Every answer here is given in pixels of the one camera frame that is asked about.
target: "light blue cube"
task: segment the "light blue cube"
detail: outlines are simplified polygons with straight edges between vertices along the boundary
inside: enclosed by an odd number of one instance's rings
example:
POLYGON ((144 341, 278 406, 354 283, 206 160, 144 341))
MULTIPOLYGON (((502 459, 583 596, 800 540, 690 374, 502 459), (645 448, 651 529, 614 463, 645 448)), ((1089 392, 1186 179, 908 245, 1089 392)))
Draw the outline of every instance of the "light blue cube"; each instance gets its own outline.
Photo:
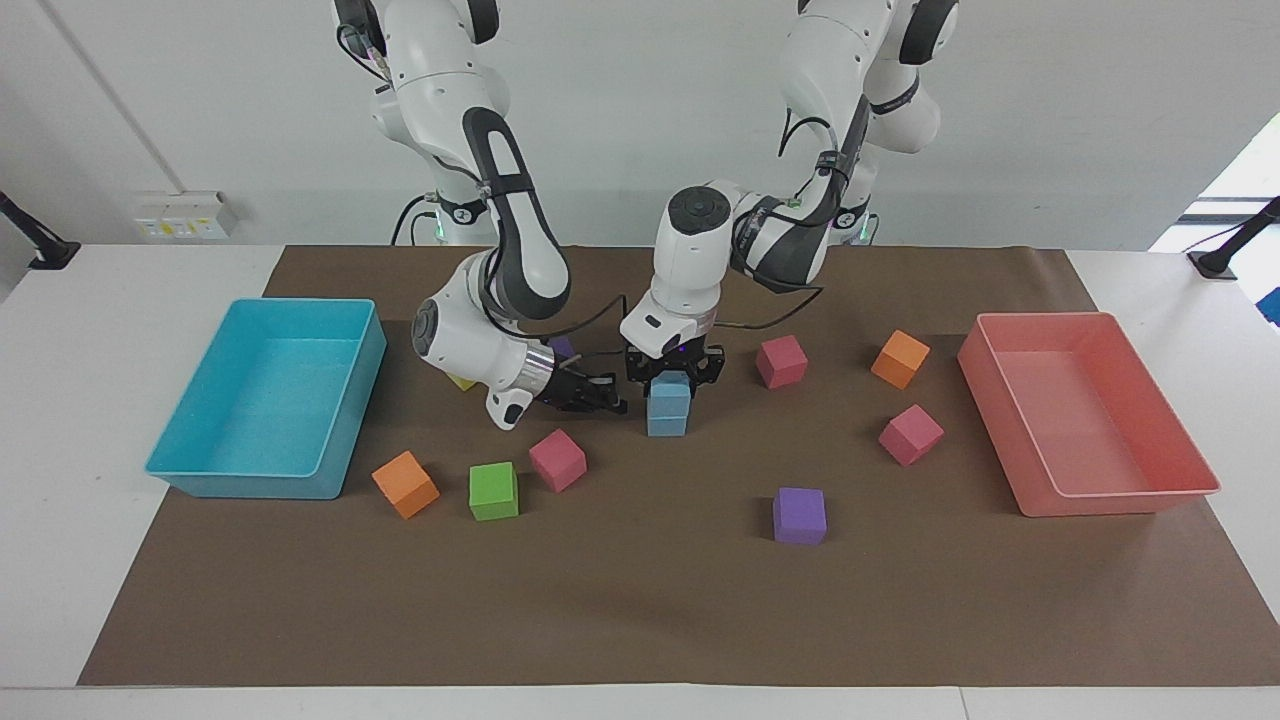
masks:
POLYGON ((689 375, 667 370, 649 383, 649 437, 682 437, 689 425, 689 375))
POLYGON ((691 396, 689 375, 667 370, 649 384, 649 416, 687 418, 691 396))
POLYGON ((686 418, 649 418, 649 437, 685 437, 686 418))

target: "plastic bin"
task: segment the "plastic bin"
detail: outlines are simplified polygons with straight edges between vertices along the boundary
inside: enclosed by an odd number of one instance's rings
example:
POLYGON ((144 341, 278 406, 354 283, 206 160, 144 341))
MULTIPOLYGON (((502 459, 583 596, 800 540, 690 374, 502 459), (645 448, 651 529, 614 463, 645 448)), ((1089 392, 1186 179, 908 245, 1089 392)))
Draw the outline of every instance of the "plastic bin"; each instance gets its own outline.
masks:
POLYGON ((1220 488, 1108 314, 979 315, 960 366, 1024 515, 1157 512, 1220 488))
POLYGON ((385 348, 370 300, 237 300, 146 471, 196 497, 338 497, 385 348))

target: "blue bin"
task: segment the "blue bin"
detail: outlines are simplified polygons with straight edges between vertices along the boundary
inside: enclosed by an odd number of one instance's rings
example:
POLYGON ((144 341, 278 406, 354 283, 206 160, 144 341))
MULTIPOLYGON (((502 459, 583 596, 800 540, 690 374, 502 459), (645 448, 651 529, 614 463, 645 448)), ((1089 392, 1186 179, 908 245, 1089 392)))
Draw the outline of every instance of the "blue bin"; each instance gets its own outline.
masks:
POLYGON ((370 300, 237 300, 147 474, 196 497, 338 497, 385 350, 370 300))

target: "cube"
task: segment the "cube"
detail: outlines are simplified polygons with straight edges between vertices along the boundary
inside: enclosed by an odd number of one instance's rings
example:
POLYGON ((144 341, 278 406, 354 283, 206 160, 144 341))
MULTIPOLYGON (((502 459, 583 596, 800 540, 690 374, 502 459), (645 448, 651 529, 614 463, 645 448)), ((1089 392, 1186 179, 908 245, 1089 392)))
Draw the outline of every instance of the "cube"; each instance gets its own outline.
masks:
POLYGON ((586 454, 564 430, 556 430, 529 450, 538 477, 554 492, 563 492, 586 474, 586 454))
POLYGON ((572 357, 577 355, 577 352, 573 352, 573 343, 568 341, 568 336, 553 337, 547 345, 556 351, 557 357, 572 357))
POLYGON ((803 380, 808 368, 809 357, 794 334, 762 343, 760 351, 755 354, 755 369, 769 389, 803 380))
POLYGON ((466 378, 460 378, 460 377, 452 375, 449 373, 444 373, 444 374, 449 375, 449 379, 453 380, 453 384, 458 386, 458 389, 461 389, 462 392, 466 392, 466 391, 476 387, 476 382, 475 380, 468 380, 466 378))
POLYGON ((502 520, 520 515, 516 466, 511 462, 471 468, 471 514, 476 520, 502 520))
POLYGON ((902 331, 893 331, 876 364, 872 365, 872 373, 897 389, 906 389, 928 355, 928 345, 902 331))
POLYGON ((687 418, 649 418, 649 437, 685 437, 687 418))
POLYGON ((890 421, 881 433, 881 445, 900 465, 906 466, 933 450, 943 434, 942 427, 923 407, 913 405, 890 421))
POLYGON ((782 488, 773 498, 773 539, 818 544, 827 537, 827 506, 820 489, 782 488))
POLYGON ((649 382, 649 437, 682 437, 692 404, 689 375, 667 370, 649 382))
POLYGON ((440 491, 431 482, 431 477, 407 450, 374 470, 374 482, 392 507, 406 520, 440 497, 440 491))

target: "brown paper mat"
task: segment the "brown paper mat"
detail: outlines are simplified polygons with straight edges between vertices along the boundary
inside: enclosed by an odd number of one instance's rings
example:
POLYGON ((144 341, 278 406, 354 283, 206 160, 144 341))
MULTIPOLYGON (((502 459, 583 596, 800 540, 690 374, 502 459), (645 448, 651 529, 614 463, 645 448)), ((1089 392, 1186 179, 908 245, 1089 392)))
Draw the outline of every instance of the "brown paper mat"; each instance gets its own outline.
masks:
MULTIPOLYGON (((170 491, 82 684, 1280 684, 1280 628, 1204 502, 1018 514, 955 354, 979 311, 1092 309, 1064 254, 836 251, 829 290, 785 328, 714 333, 728 364, 682 439, 646 438, 643 402, 627 418, 536 407, 512 433, 493 428, 480 392, 408 342, 417 304, 465 255, 284 252, 268 295, 372 297, 387 329, 346 489, 333 502, 170 491), (933 346, 905 392, 867 372, 895 328, 933 346), (754 348, 786 333, 809 375, 768 392, 754 348), (948 436, 902 469, 876 438, 913 402, 948 436), (556 427, 591 464, 561 496, 525 455, 556 427), (369 478, 406 448, 444 492, 407 521, 369 478), (521 471, 524 514, 475 523, 466 470, 500 460, 521 471), (826 491, 826 543, 769 539, 780 486, 826 491)), ((649 281, 645 250, 568 255, 566 324, 649 281)), ((722 318, 796 300, 733 277, 722 318)), ((616 322, 577 348, 613 347, 616 322)))

